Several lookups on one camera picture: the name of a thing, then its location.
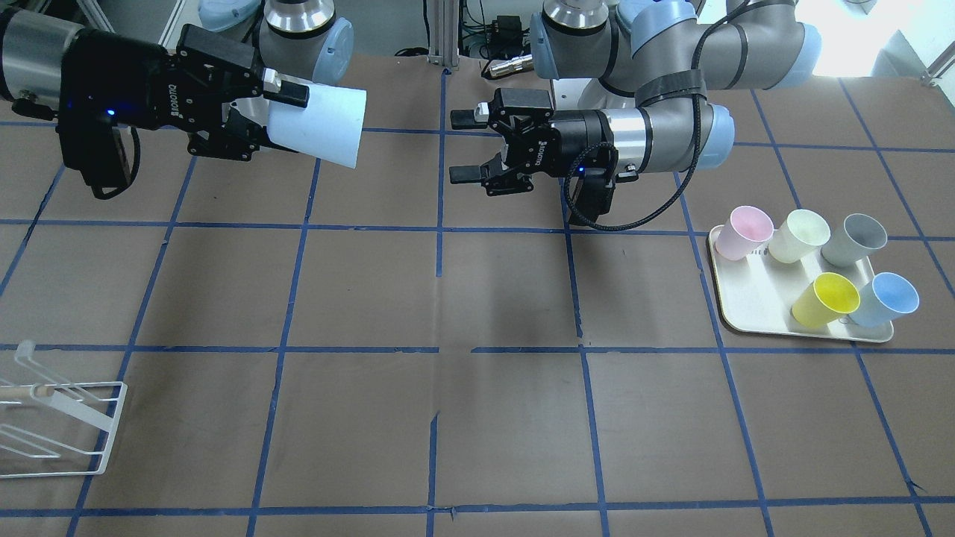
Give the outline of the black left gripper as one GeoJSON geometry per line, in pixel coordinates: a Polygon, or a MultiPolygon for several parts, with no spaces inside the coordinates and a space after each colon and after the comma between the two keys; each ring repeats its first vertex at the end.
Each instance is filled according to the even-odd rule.
{"type": "Polygon", "coordinates": [[[610,123],[597,111],[557,111],[545,89],[498,88],[491,101],[451,110],[454,131],[488,127],[504,149],[481,166],[451,166],[451,184],[479,183],[488,196],[532,190],[532,174],[573,176],[580,168],[613,169],[618,163],[610,123]]]}

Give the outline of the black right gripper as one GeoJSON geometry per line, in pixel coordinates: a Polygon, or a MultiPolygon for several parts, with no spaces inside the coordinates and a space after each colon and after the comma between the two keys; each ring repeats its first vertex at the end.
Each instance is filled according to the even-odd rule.
{"type": "Polygon", "coordinates": [[[191,24],[176,51],[86,28],[61,61],[58,123],[172,126],[200,136],[198,155],[230,160],[248,160],[262,148],[297,153],[232,108],[258,96],[307,108],[310,88],[265,68],[253,45],[191,24]]]}

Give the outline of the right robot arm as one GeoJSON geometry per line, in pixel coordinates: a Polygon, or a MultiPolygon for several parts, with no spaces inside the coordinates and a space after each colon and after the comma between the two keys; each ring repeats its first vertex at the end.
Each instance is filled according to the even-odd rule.
{"type": "Polygon", "coordinates": [[[249,40],[194,24],[174,45],[2,9],[2,99],[57,126],[68,167],[130,177],[119,129],[187,133],[189,152],[262,148],[355,167],[367,96],[341,87],[354,28],[331,1],[266,1],[249,40]]]}

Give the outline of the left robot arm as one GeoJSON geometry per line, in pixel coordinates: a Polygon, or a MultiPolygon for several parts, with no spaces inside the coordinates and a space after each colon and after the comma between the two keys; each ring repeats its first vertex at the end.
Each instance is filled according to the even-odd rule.
{"type": "Polygon", "coordinates": [[[690,1],[545,1],[530,21],[536,74],[585,81],[558,91],[500,88],[491,102],[451,112],[456,130],[491,128],[501,153],[454,166],[453,184],[489,196],[532,190],[536,172],[577,176],[576,201],[603,203],[642,173],[720,166],[736,126],[712,90],[795,87],[812,75],[821,34],[797,20],[795,1],[730,1],[726,22],[705,25],[690,1]]]}

